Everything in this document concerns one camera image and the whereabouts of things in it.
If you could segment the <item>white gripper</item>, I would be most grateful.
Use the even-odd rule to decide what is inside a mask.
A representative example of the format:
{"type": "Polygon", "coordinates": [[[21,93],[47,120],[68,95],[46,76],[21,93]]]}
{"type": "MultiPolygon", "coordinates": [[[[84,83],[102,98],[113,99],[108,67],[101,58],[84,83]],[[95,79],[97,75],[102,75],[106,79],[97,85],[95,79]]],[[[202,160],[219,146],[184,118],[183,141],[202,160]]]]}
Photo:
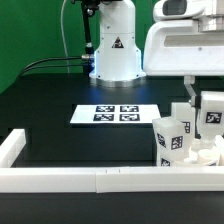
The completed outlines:
{"type": "Polygon", "coordinates": [[[201,107],[194,76],[224,76],[224,32],[200,32],[195,20],[155,23],[148,31],[143,70],[149,76],[185,76],[192,107],[201,107]]]}

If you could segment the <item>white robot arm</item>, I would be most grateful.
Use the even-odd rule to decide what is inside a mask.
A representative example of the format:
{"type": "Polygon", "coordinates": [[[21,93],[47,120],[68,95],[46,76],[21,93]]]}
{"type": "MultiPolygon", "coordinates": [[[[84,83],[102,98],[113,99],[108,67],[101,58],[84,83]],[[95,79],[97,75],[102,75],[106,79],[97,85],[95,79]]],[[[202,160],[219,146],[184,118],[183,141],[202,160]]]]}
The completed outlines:
{"type": "Polygon", "coordinates": [[[191,105],[202,106],[197,76],[224,76],[224,0],[159,0],[144,49],[135,43],[131,0],[100,3],[100,44],[92,82],[126,87],[146,76],[182,76],[191,105]]]}

